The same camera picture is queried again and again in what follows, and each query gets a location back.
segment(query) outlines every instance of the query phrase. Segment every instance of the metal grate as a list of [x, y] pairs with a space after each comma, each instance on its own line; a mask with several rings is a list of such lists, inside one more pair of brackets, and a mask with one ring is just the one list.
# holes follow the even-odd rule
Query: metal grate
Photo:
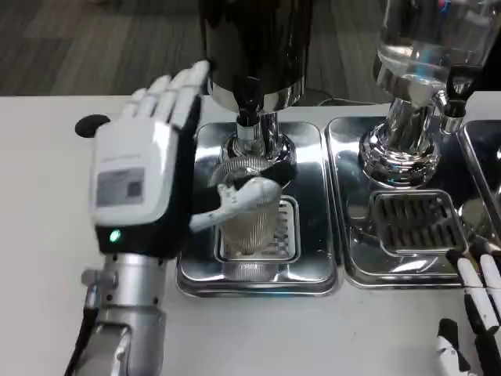
[[451, 197], [442, 190], [376, 192], [371, 213], [381, 247], [393, 254], [466, 251]]
[[219, 256], [223, 262], [235, 261], [266, 261], [266, 262], [286, 262], [294, 259], [298, 254], [297, 232], [298, 229], [298, 208], [297, 202], [292, 197], [282, 196], [279, 205], [279, 216], [276, 223], [276, 230], [273, 242], [263, 251], [252, 255], [242, 255], [240, 252], [231, 251], [221, 241], [221, 234], [217, 231], [216, 236], [220, 244]]

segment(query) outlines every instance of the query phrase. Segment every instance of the chrome base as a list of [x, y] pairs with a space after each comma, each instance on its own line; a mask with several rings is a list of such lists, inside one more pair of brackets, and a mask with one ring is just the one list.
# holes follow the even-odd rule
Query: chrome base
[[426, 139], [421, 154], [390, 150], [384, 139], [384, 126], [378, 125], [361, 138], [360, 156], [366, 174], [383, 186], [421, 186], [437, 168], [438, 148], [430, 139]]
[[[281, 123], [283, 136], [296, 147], [297, 176], [283, 190], [294, 203], [294, 257], [228, 260], [218, 245], [217, 229], [196, 234], [178, 258], [177, 282], [185, 293], [216, 295], [323, 295], [337, 278], [334, 244], [323, 160], [322, 136], [308, 123]], [[220, 163], [222, 143], [235, 132], [235, 123], [208, 124], [198, 134], [195, 189], [206, 186]]]
[[[259, 150], [256, 154], [252, 155], [262, 155], [264, 153], [263, 149]], [[233, 133], [221, 148], [221, 159], [226, 161], [230, 158], [242, 157], [243, 155], [246, 154], [240, 150], [236, 133]], [[281, 133], [279, 134], [279, 142], [276, 148], [270, 154], [263, 155], [263, 157], [273, 162], [295, 161], [296, 147], [287, 136]]]
[[[390, 255], [381, 248], [377, 234], [367, 225], [371, 221], [371, 194], [382, 188], [362, 170], [359, 145], [362, 137], [383, 121], [382, 117], [338, 118], [326, 128], [332, 194], [347, 275], [360, 287], [459, 286], [457, 274], [443, 252]], [[438, 135], [438, 122], [432, 121], [430, 127], [430, 134]], [[491, 223], [457, 137], [441, 139], [441, 143], [436, 140], [441, 157], [435, 174], [421, 189], [444, 190], [450, 195], [468, 242], [479, 235], [492, 240]], [[395, 188], [385, 189], [395, 192]]]

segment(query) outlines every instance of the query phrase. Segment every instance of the stainless steel drip tray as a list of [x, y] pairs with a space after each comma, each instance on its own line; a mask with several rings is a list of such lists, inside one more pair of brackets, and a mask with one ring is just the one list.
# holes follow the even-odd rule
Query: stainless steel drip tray
[[[296, 148], [297, 175], [283, 190], [280, 208], [287, 228], [276, 233], [272, 249], [255, 258], [228, 255], [217, 228], [195, 234], [178, 258], [177, 281], [185, 293], [323, 295], [333, 289], [333, 239], [339, 236], [330, 221], [322, 136], [308, 123], [281, 123], [280, 131]], [[211, 123], [200, 129], [195, 189], [207, 186], [220, 162], [221, 146], [234, 132], [235, 123]]]
[[467, 166], [492, 223], [492, 241], [501, 239], [501, 121], [471, 121], [458, 133]]
[[[360, 287], [459, 286], [457, 275], [445, 258], [447, 248], [464, 251], [467, 242], [478, 235], [491, 239], [492, 227], [458, 138], [449, 136], [442, 139], [437, 171], [429, 183], [420, 187], [424, 191], [416, 191], [416, 196], [411, 197], [409, 191], [383, 188], [376, 184], [360, 167], [359, 140], [383, 121], [382, 117], [346, 117], [334, 119], [326, 128], [333, 181], [331, 193], [341, 228], [347, 275]], [[393, 232], [385, 233], [387, 223], [378, 225], [377, 215], [371, 212], [374, 192], [396, 197], [391, 204], [397, 204], [391, 209], [395, 211], [395, 218], [384, 216], [385, 221], [394, 221]], [[435, 194], [435, 198], [429, 196], [431, 193]], [[448, 208], [448, 197], [453, 208]], [[416, 199], [424, 202], [404, 202]], [[422, 205], [436, 205], [437, 212]], [[395, 222], [403, 218], [398, 217], [398, 211], [409, 210], [402, 215], [408, 217], [411, 213], [417, 220], [413, 208], [422, 211], [421, 215], [428, 216], [428, 219], [430, 215], [436, 216], [434, 220], [441, 223], [440, 228], [423, 226], [422, 231], [413, 235], [415, 229], [407, 226], [407, 234], [402, 235], [399, 227], [405, 226], [405, 223], [402, 220]]]

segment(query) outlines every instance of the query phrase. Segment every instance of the robotic hand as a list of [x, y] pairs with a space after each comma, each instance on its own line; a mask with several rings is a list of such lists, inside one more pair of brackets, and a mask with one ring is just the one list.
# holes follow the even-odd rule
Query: robotic hand
[[174, 78], [136, 91], [115, 121], [80, 120], [75, 131], [94, 139], [90, 216], [102, 270], [85, 270], [84, 317], [65, 376], [152, 376], [163, 361], [166, 261], [192, 232], [256, 208], [263, 194], [294, 177], [279, 163], [260, 176], [193, 195], [201, 61]]
[[[484, 376], [501, 375], [501, 265], [492, 256], [490, 243], [478, 238], [470, 253], [480, 267], [481, 278], [471, 261], [458, 251], [449, 251], [464, 286], [464, 304], [468, 320], [476, 335], [475, 346]], [[438, 329], [438, 361], [444, 376], [474, 376], [460, 352], [457, 323], [442, 319]]]

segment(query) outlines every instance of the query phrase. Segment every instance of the gray carpet floor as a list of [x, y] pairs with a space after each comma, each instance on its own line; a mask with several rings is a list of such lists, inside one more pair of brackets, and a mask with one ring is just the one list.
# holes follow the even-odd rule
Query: gray carpet floor
[[[315, 0], [307, 86], [382, 103], [385, 0]], [[202, 57], [196, 0], [0, 1], [0, 95], [127, 95]]]

